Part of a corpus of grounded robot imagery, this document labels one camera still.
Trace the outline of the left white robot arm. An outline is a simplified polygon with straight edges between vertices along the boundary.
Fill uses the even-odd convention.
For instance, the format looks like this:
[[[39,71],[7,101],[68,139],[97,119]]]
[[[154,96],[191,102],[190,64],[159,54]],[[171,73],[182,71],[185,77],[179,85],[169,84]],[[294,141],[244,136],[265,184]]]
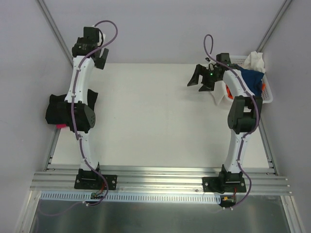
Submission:
[[[65,99],[57,104],[61,119],[74,133],[81,151],[81,164],[77,175],[79,182],[85,181],[90,188],[102,183],[99,161],[93,156],[90,131],[95,126],[96,116],[93,102],[88,100],[88,86],[94,68],[104,69],[109,50],[102,48],[105,35],[96,27],[84,27],[72,47],[73,72]]]

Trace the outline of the black t shirt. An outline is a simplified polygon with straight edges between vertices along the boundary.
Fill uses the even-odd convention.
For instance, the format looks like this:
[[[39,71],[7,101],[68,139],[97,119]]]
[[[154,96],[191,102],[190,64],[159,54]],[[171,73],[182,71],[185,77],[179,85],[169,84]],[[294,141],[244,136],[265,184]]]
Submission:
[[[57,104],[59,102],[63,102],[67,95],[63,94],[60,96],[51,94],[49,98],[49,105],[46,110],[45,119],[48,124],[52,125],[66,125],[68,124],[61,118],[60,113],[57,110]],[[98,97],[98,93],[94,92],[93,90],[89,89],[87,92],[87,101],[88,106],[94,111],[95,103]]]

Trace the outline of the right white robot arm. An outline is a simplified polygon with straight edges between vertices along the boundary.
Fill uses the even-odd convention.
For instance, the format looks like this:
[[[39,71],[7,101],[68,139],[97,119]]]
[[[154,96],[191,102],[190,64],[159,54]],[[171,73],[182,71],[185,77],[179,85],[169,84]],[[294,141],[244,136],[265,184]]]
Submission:
[[[197,64],[187,86],[199,83],[200,92],[213,91],[217,82],[223,81],[229,88],[233,102],[227,117],[231,139],[227,158],[222,165],[217,185],[222,191],[229,191],[235,183],[242,181],[242,162],[251,134],[257,129],[260,120],[262,97],[248,87],[242,73],[243,69],[231,63],[228,53],[220,53],[213,60],[212,67]]]

